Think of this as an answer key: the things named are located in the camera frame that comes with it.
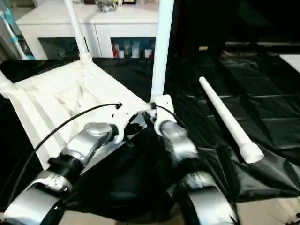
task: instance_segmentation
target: white cabinet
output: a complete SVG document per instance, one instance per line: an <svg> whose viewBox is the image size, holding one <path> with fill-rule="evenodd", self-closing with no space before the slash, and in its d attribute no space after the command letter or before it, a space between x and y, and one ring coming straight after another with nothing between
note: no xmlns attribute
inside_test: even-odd
<svg viewBox="0 0 300 225"><path fill-rule="evenodd" d="M158 5L126 5L100 13L96 5L74 4L89 52L93 57L113 57L112 42L134 38L143 48L153 48L157 33ZM74 32L61 0L49 1L17 21L37 60L77 55Z"/></svg>

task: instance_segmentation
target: black cable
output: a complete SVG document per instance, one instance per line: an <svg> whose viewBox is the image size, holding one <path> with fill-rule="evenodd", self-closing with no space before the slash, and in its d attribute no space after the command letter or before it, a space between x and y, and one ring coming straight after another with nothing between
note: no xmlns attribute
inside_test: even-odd
<svg viewBox="0 0 300 225"><path fill-rule="evenodd" d="M166 109L166 108L164 108L164 107L162 107L160 105L156 105L156 107L161 108L161 109L167 111L169 114L171 114L188 131L188 127L184 124L184 122L181 119L179 119L178 116L176 116L176 114L174 114L170 110L168 110L168 109Z"/></svg>
<svg viewBox="0 0 300 225"><path fill-rule="evenodd" d="M30 160L31 160L31 158L34 156L34 154L37 152L37 150L53 135L53 134L55 134L59 129L61 129L63 126L65 126L66 124L68 124L69 122L71 122L71 121L73 121L73 120L75 120L76 118L78 118L78 117L80 117L80 116L82 116L82 115L84 115L84 114L86 114L86 113L88 113L88 112L90 112L90 111L93 111L93 110L95 110L95 109L98 109L98 108L102 108L102 107L106 107L106 106L112 106L112 105L115 105L115 106L117 106L117 108L120 108L121 106L122 106L122 104L121 103L110 103L110 104L104 104L104 105L98 105L98 106L95 106L95 107L93 107L93 108L90 108L90 109L88 109L88 110L85 110L85 111L83 111L83 112L81 112L81 113L79 113L79 114L77 114L77 115L75 115L75 116L73 116L72 118L70 118L70 119L68 119L67 121L65 121L65 122L63 122L62 124L60 124L57 128L55 128L53 131L51 131L37 146L36 146L36 148L30 153L30 155L28 156L28 158L27 158L27 160L26 160L26 162L24 163L24 166L23 166L23 168L22 168L22 170L21 170L21 172L20 172L20 175L18 176L18 179L17 179L17 181L16 181L16 183L15 183L15 185L14 185L14 188L13 188L13 190L12 190L12 192L11 192L11 194L10 194L10 197L9 197L9 201L8 201L8 204L11 204L11 202L13 201L13 199L14 199L14 196L15 196L15 193L16 193L16 191L17 191L17 188L18 188L18 186L19 186L19 183L20 183L20 181L21 181L21 179L22 179L22 176L23 176L23 174L25 173L25 171L26 171L26 169L27 169L27 166L28 166L28 164L29 164L29 162L30 162Z"/></svg>

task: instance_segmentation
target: pvc pipe end cap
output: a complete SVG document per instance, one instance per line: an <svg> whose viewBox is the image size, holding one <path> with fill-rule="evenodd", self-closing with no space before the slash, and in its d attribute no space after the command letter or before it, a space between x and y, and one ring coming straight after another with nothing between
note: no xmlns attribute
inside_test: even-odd
<svg viewBox="0 0 300 225"><path fill-rule="evenodd" d="M248 164L257 163L264 157L261 149L253 142L244 144L240 147L240 154Z"/></svg>
<svg viewBox="0 0 300 225"><path fill-rule="evenodd" d="M207 80L205 79L204 76L202 76L202 77L199 78L199 82L200 82L200 83L203 82L203 81L204 81L204 82L207 81Z"/></svg>

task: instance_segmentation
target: white pvc frame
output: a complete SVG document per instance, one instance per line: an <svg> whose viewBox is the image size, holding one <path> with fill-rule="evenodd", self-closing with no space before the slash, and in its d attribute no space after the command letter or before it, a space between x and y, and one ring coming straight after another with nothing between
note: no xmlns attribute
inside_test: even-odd
<svg viewBox="0 0 300 225"><path fill-rule="evenodd" d="M85 45L84 37L76 17L72 0L64 0L75 33L80 59L91 60L91 55ZM154 68L152 76L151 102L154 98L164 94L165 70L168 58L169 39L173 15L174 0L160 0L158 30L155 46Z"/></svg>

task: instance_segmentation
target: black plastic sheet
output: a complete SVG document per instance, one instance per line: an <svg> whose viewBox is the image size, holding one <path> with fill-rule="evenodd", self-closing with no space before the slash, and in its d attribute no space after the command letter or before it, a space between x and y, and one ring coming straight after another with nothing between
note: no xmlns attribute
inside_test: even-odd
<svg viewBox="0 0 300 225"><path fill-rule="evenodd" d="M13 82L69 61L8 61L0 66ZM151 60L94 59L102 69L149 102ZM247 165L238 147L202 90L205 76L235 118L257 143L265 158ZM203 165L228 199L236 202L300 195L300 75L279 57L171 59L165 93L186 124ZM29 140L8 100L1 98L0 206L20 171ZM161 144L153 129L136 136L87 173L75 187L67 208L126 219L172 204L161 186L158 166ZM35 158L20 190L41 170Z"/></svg>

